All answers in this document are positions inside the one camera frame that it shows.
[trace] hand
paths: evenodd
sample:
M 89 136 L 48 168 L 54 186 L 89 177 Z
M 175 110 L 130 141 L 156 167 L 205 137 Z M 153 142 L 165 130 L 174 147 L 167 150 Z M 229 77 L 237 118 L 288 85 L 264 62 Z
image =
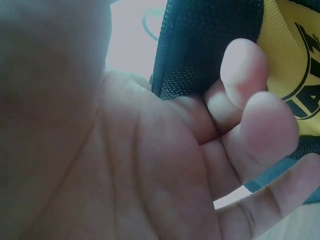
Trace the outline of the hand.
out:
M 106 1 L 2 6 L 15 10 L 0 18 L 2 239 L 253 239 L 320 185 L 309 154 L 214 209 L 298 142 L 290 109 L 265 92 L 267 58 L 254 43 L 229 45 L 205 101 L 163 102 L 140 77 L 103 72 Z

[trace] bright light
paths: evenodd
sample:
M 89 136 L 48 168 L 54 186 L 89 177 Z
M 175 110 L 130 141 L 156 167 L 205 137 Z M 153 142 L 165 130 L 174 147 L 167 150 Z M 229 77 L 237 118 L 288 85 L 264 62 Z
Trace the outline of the bright light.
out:
M 142 20 L 147 12 L 166 8 L 167 0 L 120 0 L 111 5 L 112 36 L 106 63 L 149 79 L 153 72 L 157 42 L 147 34 Z M 159 36 L 163 15 L 148 15 L 146 25 Z

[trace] black fabric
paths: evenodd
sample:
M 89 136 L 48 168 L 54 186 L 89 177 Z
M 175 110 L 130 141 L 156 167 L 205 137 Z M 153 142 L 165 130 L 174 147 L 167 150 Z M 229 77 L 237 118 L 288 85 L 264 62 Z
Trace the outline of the black fabric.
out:
M 227 45 L 256 42 L 263 0 L 168 0 L 152 78 L 163 100 L 202 95 L 219 78 Z

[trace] yellow fabric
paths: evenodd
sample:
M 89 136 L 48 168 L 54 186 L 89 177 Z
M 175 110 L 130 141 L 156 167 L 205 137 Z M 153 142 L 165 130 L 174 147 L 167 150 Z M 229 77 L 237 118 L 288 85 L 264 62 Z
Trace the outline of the yellow fabric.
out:
M 269 60 L 268 89 L 300 108 L 291 109 L 301 136 L 320 136 L 320 75 L 315 76 L 320 73 L 318 37 L 320 13 L 288 0 L 264 0 L 257 43 Z

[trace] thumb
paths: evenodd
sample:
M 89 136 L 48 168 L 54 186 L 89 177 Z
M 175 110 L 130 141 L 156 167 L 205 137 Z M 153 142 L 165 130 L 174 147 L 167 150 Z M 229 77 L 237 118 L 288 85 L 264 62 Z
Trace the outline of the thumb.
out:
M 49 122 L 92 115 L 111 36 L 108 1 L 4 1 L 0 31 L 0 111 Z

